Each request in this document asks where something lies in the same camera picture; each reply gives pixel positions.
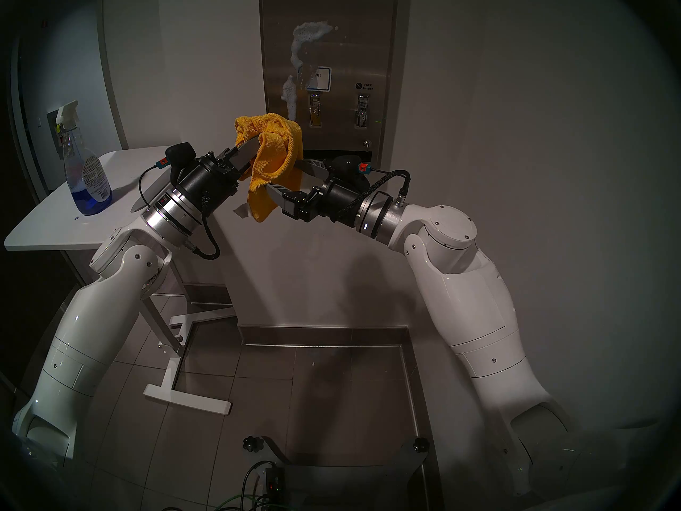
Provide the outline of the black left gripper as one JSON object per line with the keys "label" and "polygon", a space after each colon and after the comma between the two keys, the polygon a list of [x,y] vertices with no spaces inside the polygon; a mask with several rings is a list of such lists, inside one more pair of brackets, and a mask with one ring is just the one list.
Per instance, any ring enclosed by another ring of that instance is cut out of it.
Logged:
{"label": "black left gripper", "polygon": [[172,186],[201,214],[209,216],[237,192],[238,179],[251,167],[259,148],[260,139],[251,138],[217,157],[172,151]]}

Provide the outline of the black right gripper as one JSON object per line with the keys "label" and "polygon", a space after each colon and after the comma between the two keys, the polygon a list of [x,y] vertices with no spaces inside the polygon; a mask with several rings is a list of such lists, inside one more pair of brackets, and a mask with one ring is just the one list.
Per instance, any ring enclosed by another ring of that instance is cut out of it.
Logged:
{"label": "black right gripper", "polygon": [[295,168],[315,178],[328,178],[322,187],[314,186],[309,193],[287,189],[282,185],[269,183],[265,189],[282,213],[296,220],[310,222],[316,216],[328,217],[349,227],[355,227],[357,211],[362,199],[355,201],[368,190],[365,176],[355,176],[350,181],[331,176],[325,160],[298,159]]}

